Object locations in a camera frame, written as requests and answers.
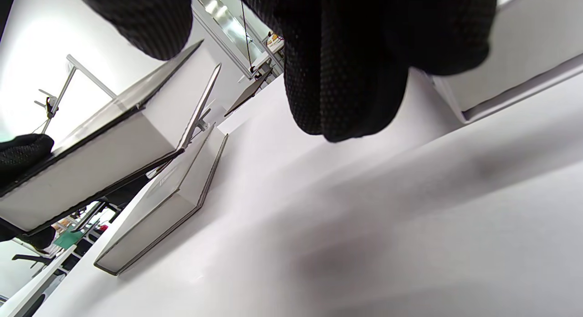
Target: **white tabletop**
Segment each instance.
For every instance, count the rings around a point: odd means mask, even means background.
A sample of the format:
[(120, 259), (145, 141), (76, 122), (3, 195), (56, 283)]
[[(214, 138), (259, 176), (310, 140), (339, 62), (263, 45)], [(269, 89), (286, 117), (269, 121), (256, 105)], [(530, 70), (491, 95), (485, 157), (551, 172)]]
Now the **white tabletop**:
[[(277, 52), (279, 52), (284, 47), (284, 45), (285, 45), (285, 41), (278, 41), (272, 47), (269, 47), (269, 50), (272, 53), (277, 53)], [(257, 68), (259, 68), (260, 66), (262, 66), (265, 62), (267, 62), (267, 60), (269, 60), (269, 54), (266, 51), (264, 51), (251, 64), (254, 67), (253, 70), (257, 70)], [(242, 76), (239, 79), (239, 81), (237, 81), (237, 82), (241, 82), (244, 79), (245, 79), (245, 76)]]
[[(338, 145), (327, 143), (322, 137), (308, 136), (297, 128), (289, 112), (282, 77), (261, 91), (253, 103), (244, 105), (229, 118), (234, 120), (237, 114), (248, 114), (240, 118), (239, 124), (244, 123), (242, 127), (231, 126), (236, 130), (227, 141), (205, 207), (195, 217), (136, 266), (114, 277), (96, 269), (93, 263), (120, 222), (133, 209), (134, 199), (41, 306), (36, 317), (53, 316), (64, 306), (86, 317), (102, 316), (104, 312), (110, 317), (126, 316), (127, 311), (142, 316), (199, 311), (200, 315), (208, 316), (213, 315), (210, 311), (227, 308), (229, 304), (225, 304), (225, 300), (235, 300), (237, 304), (233, 308), (240, 307), (246, 295), (232, 296), (242, 290), (241, 286), (246, 286), (246, 281), (239, 276), (248, 274), (255, 277), (254, 272), (246, 271), (254, 268), (248, 264), (249, 257), (246, 254), (240, 256), (254, 244), (242, 237), (240, 240), (244, 242), (233, 246), (235, 242), (232, 238), (256, 219), (253, 215), (250, 219), (240, 215), (240, 209), (246, 206), (250, 196), (255, 196), (253, 191), (248, 191), (247, 186), (253, 182), (245, 180), (246, 175), (254, 174), (254, 179), (259, 182), (271, 171), (301, 160), (313, 149), (333, 149), (338, 159), (334, 166), (318, 163), (333, 169), (379, 150), (387, 156), (396, 155), (449, 132), (455, 122), (455, 117), (449, 114), (448, 108), (436, 97), (429, 84), (421, 82), (418, 77), (410, 80), (404, 107), (392, 128), (375, 137)], [(258, 155), (249, 155), (251, 147), (248, 145), (252, 143), (260, 150), (256, 152)], [(236, 163), (238, 159), (246, 162)], [(312, 181), (314, 176), (317, 174), (309, 171), (304, 180)], [(137, 199), (144, 191), (146, 189), (138, 194)], [(230, 287), (229, 284), (233, 288), (219, 295), (225, 286)], [(281, 292), (281, 284), (276, 282), (272, 286)], [(255, 296), (261, 295), (261, 291), (253, 290), (251, 286), (246, 297), (250, 299), (250, 304), (256, 304), (258, 298)]]
[(275, 80), (200, 213), (117, 278), (92, 266), (106, 232), (36, 317), (580, 315), (583, 75), (452, 133), (421, 79), (339, 144)]

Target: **black glove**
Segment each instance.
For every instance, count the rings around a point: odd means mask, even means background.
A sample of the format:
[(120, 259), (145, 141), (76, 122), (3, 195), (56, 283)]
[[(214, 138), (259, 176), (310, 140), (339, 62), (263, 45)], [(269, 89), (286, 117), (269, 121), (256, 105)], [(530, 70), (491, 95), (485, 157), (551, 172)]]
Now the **black glove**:
[[(0, 143), (0, 188), (17, 180), (37, 163), (49, 159), (54, 144), (52, 138), (44, 134), (22, 135)], [(20, 234), (22, 230), (14, 226), (0, 225), (0, 242)]]
[[(167, 60), (188, 39), (191, 0), (86, 1), (152, 57)], [(388, 126), (410, 66), (450, 75), (481, 64), (497, 5), (497, 0), (242, 1), (286, 39), (286, 92), (297, 125), (332, 142)]]

